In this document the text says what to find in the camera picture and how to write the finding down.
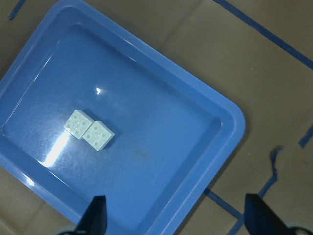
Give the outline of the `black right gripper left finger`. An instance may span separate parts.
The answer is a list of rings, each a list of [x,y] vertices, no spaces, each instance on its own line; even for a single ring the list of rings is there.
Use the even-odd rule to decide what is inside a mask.
[[[95,196],[74,229],[74,235],[104,235],[107,230],[106,197]]]

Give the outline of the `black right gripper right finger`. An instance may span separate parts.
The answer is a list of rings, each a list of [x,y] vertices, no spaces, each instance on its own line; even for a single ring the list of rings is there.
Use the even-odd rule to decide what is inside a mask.
[[[245,227],[250,235],[290,235],[289,228],[258,194],[246,194]]]

